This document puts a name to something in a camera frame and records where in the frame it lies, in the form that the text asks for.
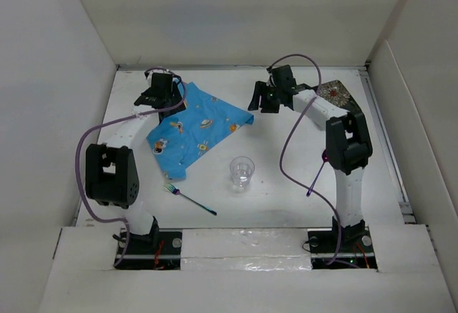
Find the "clear plastic cup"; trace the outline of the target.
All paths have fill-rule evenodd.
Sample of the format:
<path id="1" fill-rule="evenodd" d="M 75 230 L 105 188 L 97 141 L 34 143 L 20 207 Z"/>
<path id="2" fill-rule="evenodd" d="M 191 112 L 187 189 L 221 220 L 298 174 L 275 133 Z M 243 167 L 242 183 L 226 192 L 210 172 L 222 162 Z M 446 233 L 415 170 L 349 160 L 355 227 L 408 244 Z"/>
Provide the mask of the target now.
<path id="1" fill-rule="evenodd" d="M 229 171 L 233 189 L 243 192 L 248 189 L 255 172 L 255 164 L 249 157 L 238 156 L 230 162 Z"/>

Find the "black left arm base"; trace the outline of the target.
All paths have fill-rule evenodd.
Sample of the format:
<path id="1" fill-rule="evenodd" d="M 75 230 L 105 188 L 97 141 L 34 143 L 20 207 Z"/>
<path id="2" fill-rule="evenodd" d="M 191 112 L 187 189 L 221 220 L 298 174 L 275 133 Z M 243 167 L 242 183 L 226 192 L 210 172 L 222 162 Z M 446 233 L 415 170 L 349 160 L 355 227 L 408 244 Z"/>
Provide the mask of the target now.
<path id="1" fill-rule="evenodd" d="M 114 268 L 118 270 L 173 271 L 181 268 L 182 230 L 160 228 L 155 218 L 150 232 L 130 234 L 125 246 L 126 231 L 112 237 L 117 241 Z"/>

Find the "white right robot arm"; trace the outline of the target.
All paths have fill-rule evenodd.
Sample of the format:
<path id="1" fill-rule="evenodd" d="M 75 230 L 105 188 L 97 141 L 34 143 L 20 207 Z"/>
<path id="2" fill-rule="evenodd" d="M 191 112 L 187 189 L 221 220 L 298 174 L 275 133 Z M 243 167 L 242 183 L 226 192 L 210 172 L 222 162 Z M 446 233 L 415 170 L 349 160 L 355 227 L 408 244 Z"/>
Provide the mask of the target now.
<path id="1" fill-rule="evenodd" d="M 250 111 L 277 113 L 280 106 L 308 117 L 325 131 L 325 154 L 336 178 L 336 212 L 331 243 L 339 251 L 356 244 L 365 228 L 361 209 L 362 178 L 373 154 L 366 118 L 339 80 L 315 87 L 298 84 L 289 65 L 269 67 L 268 80 L 255 83 Z"/>

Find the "iridescent metal fork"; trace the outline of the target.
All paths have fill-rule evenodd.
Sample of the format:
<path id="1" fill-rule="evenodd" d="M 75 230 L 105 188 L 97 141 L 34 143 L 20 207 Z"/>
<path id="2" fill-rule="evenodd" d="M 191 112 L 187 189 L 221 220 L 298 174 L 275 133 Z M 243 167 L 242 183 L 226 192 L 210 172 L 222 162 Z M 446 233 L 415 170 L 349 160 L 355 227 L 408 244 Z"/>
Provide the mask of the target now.
<path id="1" fill-rule="evenodd" d="M 201 203 L 198 203 L 196 200 L 193 200 L 192 198 L 190 198 L 189 196 L 186 196 L 184 193 L 182 193 L 180 191 L 179 188 L 175 187 L 173 184 L 171 183 L 166 183 L 164 185 L 164 188 L 169 191 L 170 193 L 172 193 L 173 195 L 175 196 L 181 196 L 182 198 L 188 200 L 189 202 L 195 204 L 196 206 L 200 207 L 201 209 L 204 209 L 205 211 L 207 211 L 208 213 L 214 215 L 214 216 L 217 216 L 217 212 L 214 211 L 213 209 L 201 204 Z"/>

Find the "blue space print cloth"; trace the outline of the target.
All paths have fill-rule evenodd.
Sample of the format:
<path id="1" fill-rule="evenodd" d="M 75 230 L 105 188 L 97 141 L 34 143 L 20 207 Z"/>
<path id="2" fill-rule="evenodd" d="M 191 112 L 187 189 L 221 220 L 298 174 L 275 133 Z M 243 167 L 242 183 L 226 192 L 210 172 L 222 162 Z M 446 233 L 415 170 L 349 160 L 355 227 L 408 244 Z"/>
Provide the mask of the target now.
<path id="1" fill-rule="evenodd" d="M 185 180 L 186 170 L 227 136 L 254 116 L 189 83 L 185 109 L 166 117 L 146 140 L 162 174 L 169 180 Z"/>

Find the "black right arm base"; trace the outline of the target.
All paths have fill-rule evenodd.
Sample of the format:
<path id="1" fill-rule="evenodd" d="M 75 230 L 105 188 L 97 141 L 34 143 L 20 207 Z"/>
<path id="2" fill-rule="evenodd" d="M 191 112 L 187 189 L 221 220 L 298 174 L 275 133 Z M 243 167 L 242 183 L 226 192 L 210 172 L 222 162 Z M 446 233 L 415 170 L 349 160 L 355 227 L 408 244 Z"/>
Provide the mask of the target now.
<path id="1" fill-rule="evenodd" d="M 302 248 L 311 256 L 312 269 L 374 269 L 376 256 L 364 220 L 340 227 L 335 217 L 330 228 L 310 228 Z"/>

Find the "black floral square plate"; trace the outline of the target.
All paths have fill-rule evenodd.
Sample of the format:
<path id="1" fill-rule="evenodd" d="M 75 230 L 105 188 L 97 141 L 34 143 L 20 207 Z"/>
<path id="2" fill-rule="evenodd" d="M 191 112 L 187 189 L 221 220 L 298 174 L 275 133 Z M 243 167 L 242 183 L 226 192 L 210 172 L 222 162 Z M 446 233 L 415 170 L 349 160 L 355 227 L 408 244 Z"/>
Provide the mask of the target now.
<path id="1" fill-rule="evenodd" d="M 324 82 L 316 91 L 320 97 L 332 105 L 352 113 L 361 112 L 359 104 L 340 80 Z"/>

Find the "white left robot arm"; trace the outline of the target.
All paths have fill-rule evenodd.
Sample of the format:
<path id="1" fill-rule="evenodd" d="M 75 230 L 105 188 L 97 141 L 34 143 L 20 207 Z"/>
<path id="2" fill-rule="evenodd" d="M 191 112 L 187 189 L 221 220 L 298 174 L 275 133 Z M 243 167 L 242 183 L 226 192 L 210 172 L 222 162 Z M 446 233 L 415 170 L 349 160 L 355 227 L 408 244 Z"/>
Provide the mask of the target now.
<path id="1" fill-rule="evenodd" d="M 161 117 L 185 109 L 185 83 L 168 69 L 153 67 L 145 72 L 148 88 L 132 105 L 132 113 L 106 125 L 119 124 L 117 131 L 100 144 L 91 144 L 85 154 L 85 195 L 118 214 L 135 236 L 135 245 L 144 253 L 159 246 L 152 231 L 155 218 L 138 198 L 140 179 L 135 151 L 146 140 Z"/>

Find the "purple metal spoon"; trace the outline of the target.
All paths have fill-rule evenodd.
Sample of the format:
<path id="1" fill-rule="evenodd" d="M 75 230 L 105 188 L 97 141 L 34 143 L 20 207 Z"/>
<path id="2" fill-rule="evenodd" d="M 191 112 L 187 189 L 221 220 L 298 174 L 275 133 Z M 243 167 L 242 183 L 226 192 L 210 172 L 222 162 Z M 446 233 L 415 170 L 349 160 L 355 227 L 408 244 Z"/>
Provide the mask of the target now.
<path id="1" fill-rule="evenodd" d="M 324 150 L 324 151 L 322 152 L 322 154 L 321 154 L 321 160 L 322 160 L 321 166 L 320 166 L 320 168 L 318 169 L 318 172 L 317 172 L 315 178 L 313 179 L 312 183 L 310 184 L 310 186 L 309 186 L 309 188 L 308 188 L 308 191 L 307 191 L 307 193 L 306 193 L 306 196 L 307 196 L 307 197 L 310 197 L 311 194 L 313 193 L 313 189 L 314 189 L 314 187 L 315 187 L 315 185 L 316 185 L 316 182 L 318 181 L 318 178 L 319 178 L 319 176 L 320 176 L 320 174 L 321 174 L 321 172 L 322 172 L 322 170 L 323 170 L 325 164 L 327 164 L 327 162 L 328 162 L 328 156 L 327 156 L 326 150 Z"/>

